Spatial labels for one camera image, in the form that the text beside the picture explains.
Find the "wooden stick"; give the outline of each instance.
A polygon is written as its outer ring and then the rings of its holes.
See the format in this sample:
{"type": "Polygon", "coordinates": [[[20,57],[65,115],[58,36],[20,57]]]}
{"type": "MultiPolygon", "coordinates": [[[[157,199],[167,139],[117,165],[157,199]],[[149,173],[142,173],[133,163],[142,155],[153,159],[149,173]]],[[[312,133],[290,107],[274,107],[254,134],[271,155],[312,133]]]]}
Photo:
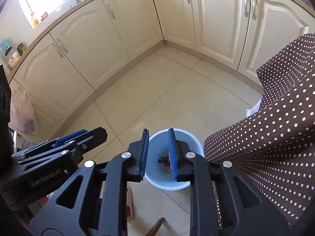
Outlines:
{"type": "Polygon", "coordinates": [[[160,218],[145,236],[155,236],[164,221],[165,218],[160,218]]]}

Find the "bottle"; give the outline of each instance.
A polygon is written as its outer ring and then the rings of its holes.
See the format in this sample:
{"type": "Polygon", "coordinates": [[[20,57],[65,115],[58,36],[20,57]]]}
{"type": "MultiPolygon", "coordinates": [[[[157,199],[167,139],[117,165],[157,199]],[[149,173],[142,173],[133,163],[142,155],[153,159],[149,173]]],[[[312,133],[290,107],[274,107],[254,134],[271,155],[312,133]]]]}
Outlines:
{"type": "Polygon", "coordinates": [[[39,24],[38,19],[36,18],[35,13],[33,11],[31,12],[31,22],[33,24],[33,28],[37,27],[39,24]]]}
{"type": "Polygon", "coordinates": [[[11,68],[14,67],[14,65],[16,64],[16,62],[19,60],[19,58],[21,57],[21,55],[19,54],[18,51],[12,49],[12,47],[7,49],[7,52],[5,53],[5,56],[8,58],[8,64],[11,68]]]}

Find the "pink slipper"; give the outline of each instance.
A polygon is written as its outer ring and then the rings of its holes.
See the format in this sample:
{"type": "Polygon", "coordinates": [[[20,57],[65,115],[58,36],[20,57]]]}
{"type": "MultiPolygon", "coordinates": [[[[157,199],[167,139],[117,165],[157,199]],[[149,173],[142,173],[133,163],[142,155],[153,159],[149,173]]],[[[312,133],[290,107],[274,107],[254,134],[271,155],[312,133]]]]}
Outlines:
{"type": "Polygon", "coordinates": [[[132,192],[129,185],[127,185],[127,207],[126,207],[127,221],[133,219],[132,211],[132,192]]]}

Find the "polka dot apron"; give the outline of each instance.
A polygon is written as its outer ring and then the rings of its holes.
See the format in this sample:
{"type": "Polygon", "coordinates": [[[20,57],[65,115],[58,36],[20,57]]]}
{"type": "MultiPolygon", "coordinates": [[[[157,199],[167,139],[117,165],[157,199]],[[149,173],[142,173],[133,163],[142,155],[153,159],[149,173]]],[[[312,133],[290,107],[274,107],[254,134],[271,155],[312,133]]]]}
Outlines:
{"type": "Polygon", "coordinates": [[[231,161],[293,226],[314,198],[315,34],[291,42],[257,75],[259,111],[210,135],[204,153],[210,162],[231,161]]]}

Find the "baseboard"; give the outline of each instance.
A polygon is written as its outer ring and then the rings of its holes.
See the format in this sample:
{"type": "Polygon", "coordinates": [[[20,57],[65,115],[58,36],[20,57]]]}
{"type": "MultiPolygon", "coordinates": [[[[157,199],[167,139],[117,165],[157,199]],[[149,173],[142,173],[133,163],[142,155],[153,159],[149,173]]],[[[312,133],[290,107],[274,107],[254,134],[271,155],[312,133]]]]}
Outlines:
{"type": "Polygon", "coordinates": [[[63,131],[71,125],[71,123],[99,96],[101,95],[109,86],[111,86],[114,82],[116,82],[121,76],[127,73],[130,69],[132,69],[136,64],[145,59],[147,56],[152,54],[154,51],[159,49],[165,45],[164,40],[158,42],[151,48],[147,49],[145,52],[141,53],[139,56],[134,58],[128,64],[126,64],[123,68],[117,71],[114,75],[112,75],[106,82],[104,82],[99,88],[97,88],[83,103],[67,118],[67,120],[62,124],[62,126],[58,129],[52,139],[61,137],[63,131]]]}
{"type": "Polygon", "coordinates": [[[197,52],[195,50],[192,50],[190,48],[187,48],[185,46],[179,45],[177,43],[174,42],[170,42],[170,41],[165,41],[166,45],[172,46],[174,48],[177,48],[179,50],[185,51],[189,54],[192,54],[196,57],[199,57],[207,62],[209,62],[210,64],[213,64],[214,66],[222,69],[223,71],[229,73],[230,75],[233,75],[234,77],[236,77],[237,79],[239,79],[240,81],[244,82],[245,84],[247,84],[248,86],[250,86],[251,88],[253,88],[254,90],[256,90],[258,93],[263,94],[263,88],[262,86],[260,86],[259,84],[257,84],[256,82],[254,82],[253,80],[247,78],[245,75],[241,74],[240,72],[232,69],[231,67],[209,57],[206,56],[200,52],[197,52]]]}

